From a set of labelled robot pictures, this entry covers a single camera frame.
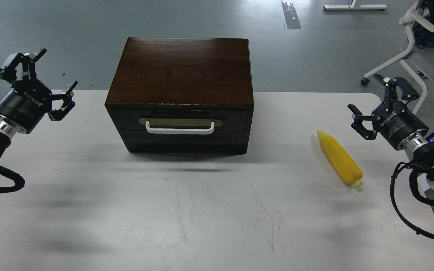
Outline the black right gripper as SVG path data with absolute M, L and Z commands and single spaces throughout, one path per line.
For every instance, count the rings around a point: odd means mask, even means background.
M 380 133 L 395 150 L 403 150 L 402 141 L 405 138 L 413 133 L 425 136 L 429 128 L 403 102 L 398 102 L 397 88 L 401 89 L 402 100 L 408 102 L 417 100 L 420 95 L 403 77 L 390 79 L 379 74 L 373 77 L 385 86 L 384 102 L 372 112 L 372 116 L 365 116 L 354 104 L 348 104 L 353 114 L 351 128 L 365 140 L 375 140 L 377 133 Z M 364 121 L 371 121 L 374 130 L 367 130 Z

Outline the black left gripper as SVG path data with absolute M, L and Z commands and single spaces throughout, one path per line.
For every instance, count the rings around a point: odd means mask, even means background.
M 22 134 L 31 133 L 46 113 L 51 121 L 61 121 L 76 106 L 72 98 L 78 81 L 70 82 L 65 91 L 52 95 L 37 78 L 35 63 L 46 52 L 42 48 L 36 53 L 14 53 L 0 67 L 0 79 L 11 84 L 11 91 L 0 100 L 0 116 L 16 123 Z M 63 103 L 51 110 L 56 100 Z

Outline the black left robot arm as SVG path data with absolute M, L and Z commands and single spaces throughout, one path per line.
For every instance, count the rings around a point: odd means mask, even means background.
M 71 82 L 67 90 L 53 94 L 38 78 L 35 63 L 46 53 L 14 53 L 0 67 L 0 79 L 11 84 L 10 91 L 0 100 L 0 158 L 16 133 L 29 134 L 44 115 L 60 121 L 74 108 Z M 0 165 L 0 193 L 17 192 L 25 186 L 24 178 Z

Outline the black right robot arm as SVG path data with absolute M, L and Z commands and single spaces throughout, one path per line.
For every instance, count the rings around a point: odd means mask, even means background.
M 403 77 L 390 79 L 375 74 L 374 78 L 385 88 L 384 99 L 369 116 L 349 104 L 354 119 L 351 127 L 365 140 L 374 140 L 381 134 L 395 150 L 411 151 L 412 194 L 420 202 L 434 206 L 434 200 L 422 197 L 417 190 L 417 176 L 425 174 L 434 191 L 434 133 L 427 137 L 428 127 L 408 109 L 408 103 L 418 99 L 419 94 Z

